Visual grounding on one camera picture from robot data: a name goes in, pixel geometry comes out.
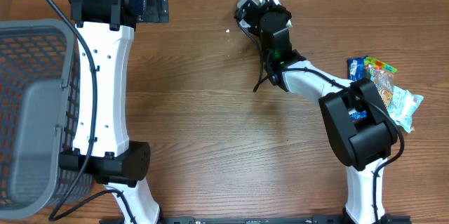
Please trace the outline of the blue Oreo cookie pack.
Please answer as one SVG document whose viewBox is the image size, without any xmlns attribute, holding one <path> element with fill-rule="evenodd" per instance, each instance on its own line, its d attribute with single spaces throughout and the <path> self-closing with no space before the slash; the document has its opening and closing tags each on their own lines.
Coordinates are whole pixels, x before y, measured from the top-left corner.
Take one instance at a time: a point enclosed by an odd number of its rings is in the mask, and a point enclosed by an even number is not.
<svg viewBox="0 0 449 224">
<path fill-rule="evenodd" d="M 351 81 L 358 81 L 365 77 L 365 59 L 367 57 L 349 58 L 347 60 L 348 79 Z M 364 110 L 358 112 L 353 109 L 349 112 L 353 121 L 364 119 L 367 117 L 367 112 Z"/>
</svg>

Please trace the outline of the green Haribo candy bag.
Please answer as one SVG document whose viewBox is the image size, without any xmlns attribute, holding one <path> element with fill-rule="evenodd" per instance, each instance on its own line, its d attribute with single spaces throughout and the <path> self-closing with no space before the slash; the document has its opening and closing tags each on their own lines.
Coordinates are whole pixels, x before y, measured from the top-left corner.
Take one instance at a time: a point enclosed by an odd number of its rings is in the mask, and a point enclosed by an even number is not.
<svg viewBox="0 0 449 224">
<path fill-rule="evenodd" d="M 394 95 L 395 67 L 370 56 L 364 59 L 364 75 L 375 83 L 385 107 L 388 107 Z"/>
</svg>

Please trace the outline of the light green wipes packet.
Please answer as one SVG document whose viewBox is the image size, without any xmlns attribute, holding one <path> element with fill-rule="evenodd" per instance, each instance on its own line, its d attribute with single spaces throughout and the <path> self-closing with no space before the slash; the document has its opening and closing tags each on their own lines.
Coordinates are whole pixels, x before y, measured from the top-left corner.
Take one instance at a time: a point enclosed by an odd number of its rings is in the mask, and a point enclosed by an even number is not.
<svg viewBox="0 0 449 224">
<path fill-rule="evenodd" d="M 423 100 L 422 95 L 412 94 L 409 90 L 395 86 L 392 101 L 387 109 L 389 116 L 397 125 L 410 133 L 413 130 L 413 114 Z"/>
</svg>

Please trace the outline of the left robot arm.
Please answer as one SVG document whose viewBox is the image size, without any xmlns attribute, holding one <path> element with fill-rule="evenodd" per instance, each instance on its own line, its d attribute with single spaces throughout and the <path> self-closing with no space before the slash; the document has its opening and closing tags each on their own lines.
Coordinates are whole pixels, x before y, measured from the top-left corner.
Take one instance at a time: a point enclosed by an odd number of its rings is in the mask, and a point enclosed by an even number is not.
<svg viewBox="0 0 449 224">
<path fill-rule="evenodd" d="M 79 44 L 79 118 L 63 170 L 90 174 L 112 193 L 122 223 L 164 223 L 146 175 L 150 146 L 130 140 L 126 77 L 138 18 L 146 0 L 69 0 Z"/>
</svg>

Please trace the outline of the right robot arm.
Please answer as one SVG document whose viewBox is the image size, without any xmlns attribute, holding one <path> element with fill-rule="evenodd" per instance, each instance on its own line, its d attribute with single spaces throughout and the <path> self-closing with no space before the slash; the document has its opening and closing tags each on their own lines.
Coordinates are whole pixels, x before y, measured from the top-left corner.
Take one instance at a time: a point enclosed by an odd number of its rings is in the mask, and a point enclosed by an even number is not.
<svg viewBox="0 0 449 224">
<path fill-rule="evenodd" d="M 291 14 L 274 0 L 239 0 L 235 19 L 260 56 L 258 84 L 270 81 L 321 110 L 328 142 L 347 168 L 344 223 L 391 223 L 382 205 L 384 168 L 404 150 L 401 130 L 388 115 L 375 83 L 341 79 L 312 65 L 292 48 Z M 398 154 L 391 153 L 399 143 Z"/>
</svg>

